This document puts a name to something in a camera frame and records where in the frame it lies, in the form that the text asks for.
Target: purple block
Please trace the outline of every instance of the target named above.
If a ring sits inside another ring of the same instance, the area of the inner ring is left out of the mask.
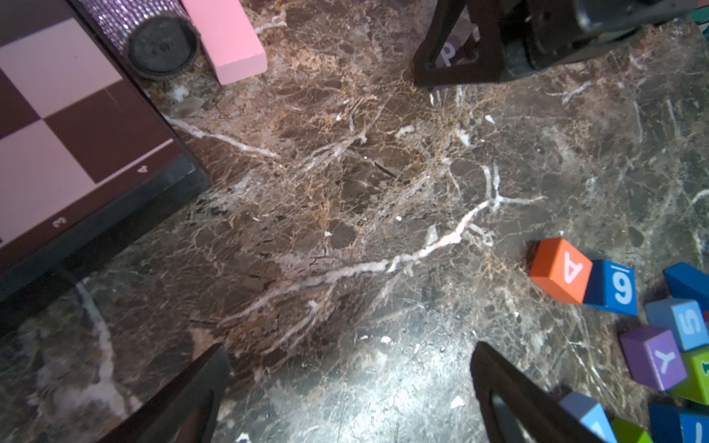
[[[677,342],[669,329],[640,326],[622,334],[620,346],[632,379],[640,384],[667,391],[687,378]]]

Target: number 9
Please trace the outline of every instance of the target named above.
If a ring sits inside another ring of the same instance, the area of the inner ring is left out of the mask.
[[[630,283],[630,278],[625,274],[625,272],[615,272],[613,274],[613,286],[615,290],[615,299],[618,303],[627,305],[632,300],[632,284]]]

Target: toy block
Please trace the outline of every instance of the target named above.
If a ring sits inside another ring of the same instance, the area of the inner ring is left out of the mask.
[[[699,303],[688,298],[666,298],[645,305],[647,322],[657,327],[666,327],[681,351],[709,344],[709,333]]]
[[[664,274],[673,297],[697,300],[702,311],[709,311],[709,275],[687,263],[665,269]]]
[[[630,376],[636,382],[667,391],[687,379],[687,370],[672,331],[640,326],[620,336]]]
[[[606,260],[593,260],[584,305],[637,317],[635,271]]]
[[[655,443],[709,441],[709,417],[678,406],[650,405],[650,430]]]
[[[647,431],[635,423],[616,417],[610,421],[618,443],[652,443]]]
[[[584,394],[572,392],[564,397],[559,404],[604,442],[618,443],[615,439],[615,433],[610,427],[608,417],[605,416],[603,407],[599,402],[586,397]]]
[[[672,388],[670,394],[709,405],[709,346],[682,352],[681,357],[689,377]]]
[[[182,5],[201,34],[219,83],[266,72],[266,51],[239,0],[182,0]]]
[[[563,238],[543,240],[537,251],[530,278],[562,303],[580,305],[584,301],[591,260]]]

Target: green block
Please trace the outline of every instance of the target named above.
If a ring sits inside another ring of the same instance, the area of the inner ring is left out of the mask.
[[[689,378],[670,389],[670,394],[709,405],[709,346],[680,354]]]
[[[618,443],[652,443],[647,431],[635,423],[616,417],[610,421],[610,426]]]

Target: number 5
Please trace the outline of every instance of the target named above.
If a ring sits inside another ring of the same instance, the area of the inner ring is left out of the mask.
[[[613,274],[613,286],[615,290],[615,299],[618,303],[627,305],[632,300],[632,284],[630,278],[623,272],[615,272]]]
[[[682,332],[687,335],[693,335],[701,331],[701,323],[699,323],[699,317],[697,313],[691,309],[684,311],[684,314],[677,315],[679,317],[679,325],[682,328]]]

